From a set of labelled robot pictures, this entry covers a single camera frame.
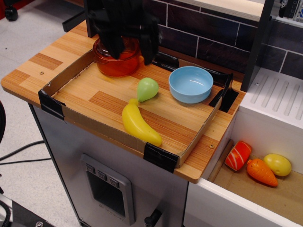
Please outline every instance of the screw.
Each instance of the screw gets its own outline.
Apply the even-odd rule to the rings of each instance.
[[[38,221],[36,223],[36,227],[43,227],[43,222],[42,221]]]

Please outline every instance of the dark tile wall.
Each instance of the dark tile wall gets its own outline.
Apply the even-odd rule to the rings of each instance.
[[[264,56],[264,68],[303,79],[303,29],[275,21]]]
[[[175,0],[143,0],[160,20],[161,46],[245,71],[258,23]]]

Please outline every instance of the green pear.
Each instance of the green pear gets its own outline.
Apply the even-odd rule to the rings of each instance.
[[[159,85],[152,78],[143,78],[140,80],[137,87],[137,97],[139,102],[144,102],[155,97],[158,93]]]

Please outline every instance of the black knob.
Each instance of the black knob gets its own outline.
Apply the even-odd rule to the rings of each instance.
[[[145,227],[155,227],[162,213],[159,210],[154,210],[150,217],[144,219]]]

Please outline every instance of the black cable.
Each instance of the black cable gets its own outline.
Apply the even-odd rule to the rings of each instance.
[[[52,160],[52,159],[49,157],[49,158],[42,158],[42,159],[22,160],[22,161],[15,161],[15,162],[5,162],[5,163],[0,163],[0,166],[1,165],[8,165],[8,164],[15,164],[15,163],[22,163],[22,162],[39,162],[39,161],[46,161],[46,160]]]
[[[6,125],[5,110],[2,102],[0,101],[0,143],[4,135],[5,125]]]
[[[15,150],[15,151],[9,153],[8,155],[5,155],[5,156],[3,156],[3,157],[0,157],[0,161],[2,161],[2,160],[4,160],[4,159],[7,159],[7,158],[10,157],[10,156],[13,156],[13,155],[15,155],[15,154],[17,154],[17,153],[23,151],[24,149],[26,149],[26,148],[28,148],[28,147],[31,147],[31,146],[37,145],[37,144],[41,144],[41,143],[44,143],[44,141],[41,140],[41,141],[37,141],[37,142],[33,142],[33,143],[30,143],[30,144],[27,144],[27,145],[25,145],[25,146],[19,148],[18,150]]]
[[[6,212],[6,217],[4,219],[2,227],[8,227],[9,226],[9,219],[10,219],[10,210],[9,210],[9,207],[8,207],[8,205],[6,205],[2,201],[0,201],[0,206],[2,206],[5,209],[5,212]]]

